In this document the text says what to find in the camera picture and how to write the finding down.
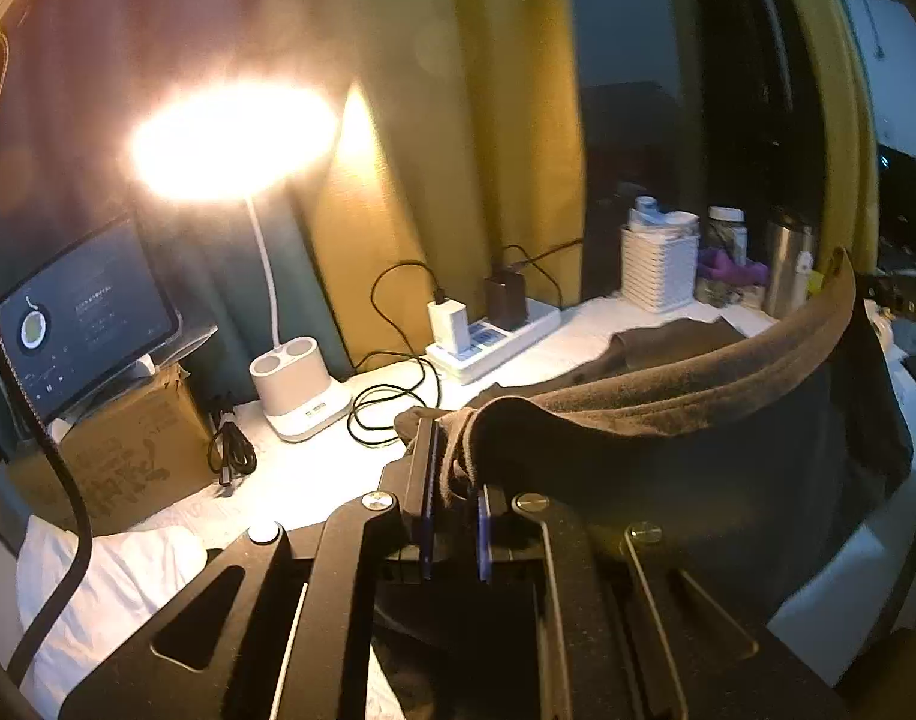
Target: plastic basket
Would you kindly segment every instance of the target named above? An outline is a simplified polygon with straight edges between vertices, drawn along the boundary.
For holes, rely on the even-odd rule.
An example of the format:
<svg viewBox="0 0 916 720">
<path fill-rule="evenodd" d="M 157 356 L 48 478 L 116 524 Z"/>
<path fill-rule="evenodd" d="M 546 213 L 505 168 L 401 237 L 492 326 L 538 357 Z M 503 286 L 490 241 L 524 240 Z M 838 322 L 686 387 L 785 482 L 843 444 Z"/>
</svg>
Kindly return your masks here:
<svg viewBox="0 0 916 720">
<path fill-rule="evenodd" d="M 635 305 L 660 313 L 694 299 L 698 236 L 665 239 L 624 228 L 621 293 Z"/>
</svg>

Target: power strip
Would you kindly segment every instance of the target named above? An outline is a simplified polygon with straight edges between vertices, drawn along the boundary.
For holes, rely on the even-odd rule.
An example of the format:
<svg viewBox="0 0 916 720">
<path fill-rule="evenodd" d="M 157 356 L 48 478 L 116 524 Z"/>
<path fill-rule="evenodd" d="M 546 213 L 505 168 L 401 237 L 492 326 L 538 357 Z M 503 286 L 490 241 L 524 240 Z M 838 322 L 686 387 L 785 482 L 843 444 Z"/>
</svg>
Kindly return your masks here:
<svg viewBox="0 0 916 720">
<path fill-rule="evenodd" d="M 425 348 L 425 352 L 437 367 L 459 384 L 480 379 L 485 373 L 493 371 L 502 362 L 512 359 L 560 327 L 561 312 L 555 306 L 531 298 L 527 298 L 527 301 L 528 322 L 517 330 L 502 330 L 485 317 L 469 325 L 471 348 L 466 351 L 451 354 L 437 343 L 432 343 Z"/>
</svg>

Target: brown box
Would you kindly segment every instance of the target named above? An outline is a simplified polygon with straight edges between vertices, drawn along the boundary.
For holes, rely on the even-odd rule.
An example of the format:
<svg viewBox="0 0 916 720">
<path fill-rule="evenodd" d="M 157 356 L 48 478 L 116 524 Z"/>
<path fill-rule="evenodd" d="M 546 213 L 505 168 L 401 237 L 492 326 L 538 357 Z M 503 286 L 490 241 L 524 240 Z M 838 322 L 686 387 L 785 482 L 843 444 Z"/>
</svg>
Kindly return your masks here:
<svg viewBox="0 0 916 720">
<path fill-rule="evenodd" d="M 120 533 L 214 481 L 205 458 L 210 434 L 171 365 L 148 384 L 77 423 L 61 442 L 91 515 L 95 536 Z M 74 531 L 67 496 L 37 446 L 8 465 L 32 511 Z"/>
</svg>

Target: metal bolt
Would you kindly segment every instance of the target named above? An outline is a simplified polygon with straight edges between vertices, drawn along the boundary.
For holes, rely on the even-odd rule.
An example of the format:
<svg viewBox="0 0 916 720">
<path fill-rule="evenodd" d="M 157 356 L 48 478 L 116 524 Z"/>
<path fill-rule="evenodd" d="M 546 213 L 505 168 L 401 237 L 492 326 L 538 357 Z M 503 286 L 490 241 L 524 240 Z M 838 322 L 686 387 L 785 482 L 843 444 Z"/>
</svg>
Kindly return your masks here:
<svg viewBox="0 0 916 720">
<path fill-rule="evenodd" d="M 371 512 L 384 512 L 394 505 L 394 498 L 383 490 L 374 490 L 374 493 L 368 493 L 361 499 L 362 506 Z"/>
<path fill-rule="evenodd" d="M 551 500 L 541 493 L 521 493 L 514 499 L 514 505 L 528 514 L 537 514 L 547 509 Z"/>
<path fill-rule="evenodd" d="M 278 525 L 277 522 L 266 519 L 263 522 L 256 522 L 253 526 L 248 528 L 248 538 L 255 544 L 269 544 L 277 538 L 280 531 L 281 526 Z"/>
<path fill-rule="evenodd" d="M 635 522 L 629 531 L 635 544 L 656 544 L 664 538 L 660 526 L 653 522 Z"/>
</svg>

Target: purple object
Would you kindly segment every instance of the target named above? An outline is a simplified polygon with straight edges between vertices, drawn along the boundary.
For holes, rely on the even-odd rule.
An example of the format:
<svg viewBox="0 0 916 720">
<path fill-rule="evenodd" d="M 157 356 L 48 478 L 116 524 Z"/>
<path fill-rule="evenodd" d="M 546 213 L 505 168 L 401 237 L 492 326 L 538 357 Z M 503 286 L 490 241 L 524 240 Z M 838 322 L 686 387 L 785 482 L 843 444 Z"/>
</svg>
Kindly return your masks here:
<svg viewBox="0 0 916 720">
<path fill-rule="evenodd" d="M 703 248 L 698 252 L 698 275 L 709 281 L 723 281 L 733 287 L 768 283 L 768 266 L 747 261 L 744 268 L 735 265 L 723 248 Z"/>
</svg>

